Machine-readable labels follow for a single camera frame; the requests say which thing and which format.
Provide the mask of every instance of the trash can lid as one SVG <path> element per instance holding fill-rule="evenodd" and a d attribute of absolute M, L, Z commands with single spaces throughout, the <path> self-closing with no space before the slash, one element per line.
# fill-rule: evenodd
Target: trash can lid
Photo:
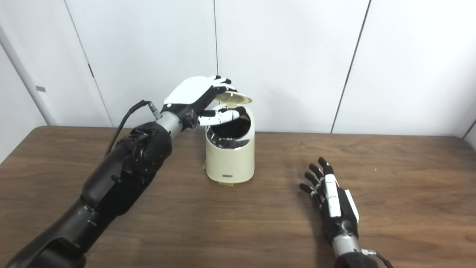
<path fill-rule="evenodd" d="M 224 93 L 217 95 L 215 100 L 222 103 L 236 104 L 245 104 L 252 102 L 252 99 L 250 97 L 234 91 L 225 91 Z"/>

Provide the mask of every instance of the robotic arm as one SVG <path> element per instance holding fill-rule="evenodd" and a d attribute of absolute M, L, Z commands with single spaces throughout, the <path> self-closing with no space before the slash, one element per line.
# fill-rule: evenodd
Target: robotic arm
<path fill-rule="evenodd" d="M 377 263 L 369 256 L 380 258 L 388 268 L 390 262 L 373 250 L 361 248 L 358 244 L 357 224 L 359 215 L 354 199 L 349 190 L 344 190 L 337 183 L 334 170 L 322 157 L 318 160 L 324 173 L 315 164 L 310 164 L 310 172 L 304 177 L 313 187 L 304 183 L 299 188 L 311 196 L 313 203 L 319 208 L 322 224 L 322 235 L 332 245 L 336 254 L 334 268 L 378 268 Z"/>
<path fill-rule="evenodd" d="M 135 109 L 149 104 L 157 120 L 135 127 L 111 150 L 113 139 L 106 157 L 84 183 L 77 201 L 16 254 L 6 267 L 84 267 L 84 254 L 152 182 L 172 153 L 172 139 L 179 132 L 200 124 L 226 123 L 245 113 L 239 108 L 205 111 L 218 94 L 236 91 L 230 84 L 230 80 L 219 76 L 192 77 L 170 94 L 160 113 L 150 102 L 138 103 Z M 133 112 L 131 110 L 116 134 Z"/>

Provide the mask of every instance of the white wall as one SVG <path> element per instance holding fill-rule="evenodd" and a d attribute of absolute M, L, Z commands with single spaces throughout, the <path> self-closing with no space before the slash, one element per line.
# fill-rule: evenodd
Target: white wall
<path fill-rule="evenodd" d="M 465 137 L 467 141 L 476 150 L 476 127 L 473 127 Z"/>
<path fill-rule="evenodd" d="M 0 27 L 53 124 L 111 126 L 63 1 L 0 0 Z"/>
<path fill-rule="evenodd" d="M 67 4 L 115 126 L 141 99 L 160 109 L 182 80 L 217 73 L 213 0 Z M 126 126 L 153 119 L 145 107 Z"/>
<path fill-rule="evenodd" d="M 373 1 L 333 132 L 462 137 L 476 118 L 475 10 Z"/>
<path fill-rule="evenodd" d="M 43 117 L 0 46 L 0 163 L 41 125 Z"/>
<path fill-rule="evenodd" d="M 111 126 L 109 112 L 117 126 L 140 99 L 160 107 L 183 79 L 218 71 L 254 99 L 258 130 L 329 133 L 368 0 L 66 3 L 0 0 L 55 124 Z M 462 137 L 476 118 L 475 8 L 372 2 L 333 132 Z M 152 119 L 143 108 L 128 126 Z"/>
<path fill-rule="evenodd" d="M 368 0 L 216 0 L 218 70 L 257 130 L 329 133 Z"/>

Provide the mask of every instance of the wooden table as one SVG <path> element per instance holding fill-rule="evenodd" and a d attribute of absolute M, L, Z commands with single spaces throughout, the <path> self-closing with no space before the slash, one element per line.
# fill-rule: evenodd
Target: wooden table
<path fill-rule="evenodd" d="M 0 165 L 0 267 L 76 200 L 113 132 L 40 127 Z M 476 152 L 463 140 L 256 138 L 253 179 L 229 187 L 202 169 L 204 133 L 181 133 L 155 181 L 88 253 L 87 267 L 331 268 L 320 217 L 298 189 L 319 156 L 352 191 L 362 247 L 395 268 L 476 265 Z"/>

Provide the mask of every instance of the open lid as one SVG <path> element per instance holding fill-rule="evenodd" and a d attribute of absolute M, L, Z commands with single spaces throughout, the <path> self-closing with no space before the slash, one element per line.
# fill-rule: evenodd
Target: open lid
<path fill-rule="evenodd" d="M 227 103 L 228 108 L 234 108 L 236 107 L 236 104 L 246 104 L 252 102 L 250 97 L 234 91 L 225 91 L 224 93 L 217 95 L 215 100 L 222 103 Z"/>

